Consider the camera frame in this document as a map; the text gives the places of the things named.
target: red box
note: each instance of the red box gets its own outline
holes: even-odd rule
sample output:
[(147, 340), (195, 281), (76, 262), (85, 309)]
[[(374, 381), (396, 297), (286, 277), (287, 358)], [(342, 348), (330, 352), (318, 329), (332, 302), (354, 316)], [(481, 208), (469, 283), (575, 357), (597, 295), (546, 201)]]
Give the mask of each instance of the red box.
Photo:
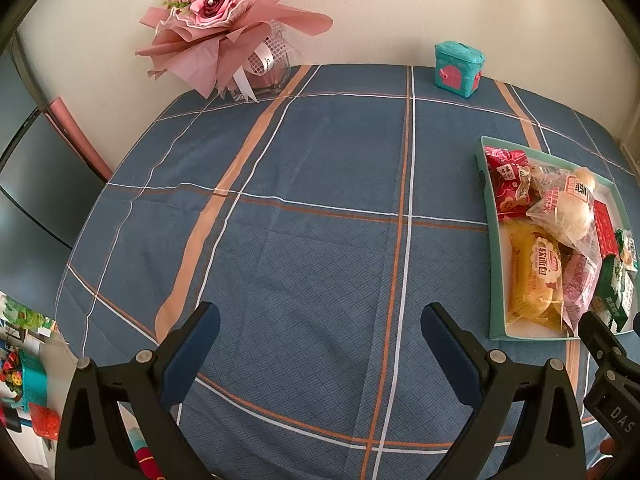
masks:
[(613, 225), (611, 224), (611, 218), (609, 217), (609, 210), (607, 205), (594, 200), (593, 202), (593, 214), (595, 216), (596, 231), (598, 233), (598, 241), (600, 242), (600, 255), (604, 259), (605, 256), (618, 253), (618, 242), (616, 241), (616, 234), (613, 231)]

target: screw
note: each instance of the screw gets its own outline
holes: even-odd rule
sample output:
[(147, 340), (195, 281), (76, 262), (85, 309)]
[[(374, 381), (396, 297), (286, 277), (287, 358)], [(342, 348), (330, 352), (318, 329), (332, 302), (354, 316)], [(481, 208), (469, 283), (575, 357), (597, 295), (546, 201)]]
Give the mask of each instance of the screw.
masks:
[(154, 353), (151, 350), (141, 350), (136, 354), (136, 361), (139, 363), (148, 363), (153, 356)]
[(564, 369), (564, 363), (560, 359), (556, 359), (555, 357), (549, 360), (549, 366), (558, 371)]
[(90, 364), (91, 364), (91, 359), (89, 359), (88, 357), (81, 357), (78, 359), (78, 362), (76, 363), (76, 367), (78, 368), (78, 370), (85, 370), (86, 368), (89, 367)]
[(501, 350), (491, 350), (489, 352), (489, 359), (494, 363), (503, 363), (507, 360), (507, 355)]

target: red snack wrapper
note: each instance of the red snack wrapper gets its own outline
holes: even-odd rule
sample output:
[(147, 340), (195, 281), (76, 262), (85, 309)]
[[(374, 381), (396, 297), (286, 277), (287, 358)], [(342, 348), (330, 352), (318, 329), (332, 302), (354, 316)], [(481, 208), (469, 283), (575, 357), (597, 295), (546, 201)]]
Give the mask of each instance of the red snack wrapper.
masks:
[(498, 219), (525, 216), (531, 206), (531, 170), (525, 152), (486, 146), (484, 155), (491, 174)]
[(596, 232), (598, 234), (598, 241), (600, 243), (600, 254), (602, 259), (605, 256), (613, 254), (620, 256), (618, 253), (618, 242), (616, 241), (616, 234), (613, 231), (613, 224), (609, 217), (609, 210), (607, 205), (597, 200), (593, 201), (593, 215), (595, 218)]

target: refrigerator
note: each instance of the refrigerator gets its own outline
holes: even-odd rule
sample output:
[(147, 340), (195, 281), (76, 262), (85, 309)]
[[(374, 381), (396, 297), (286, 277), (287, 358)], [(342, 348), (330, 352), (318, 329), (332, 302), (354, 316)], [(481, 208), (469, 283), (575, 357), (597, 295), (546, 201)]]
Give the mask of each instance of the refrigerator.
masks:
[(0, 290), (53, 317), (58, 283), (104, 181), (0, 56)]

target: flower bouquet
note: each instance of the flower bouquet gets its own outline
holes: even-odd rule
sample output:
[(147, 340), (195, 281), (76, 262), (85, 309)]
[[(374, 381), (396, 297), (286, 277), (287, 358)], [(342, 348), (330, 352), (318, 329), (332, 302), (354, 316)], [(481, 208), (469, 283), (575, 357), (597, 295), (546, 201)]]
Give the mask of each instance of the flower bouquet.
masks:
[(281, 0), (165, 0), (140, 23), (156, 30), (149, 76), (172, 72), (205, 98), (214, 88), (255, 99), (254, 89), (276, 88), (287, 74), (287, 43), (281, 24), (315, 36), (333, 20), (324, 14), (280, 4)]

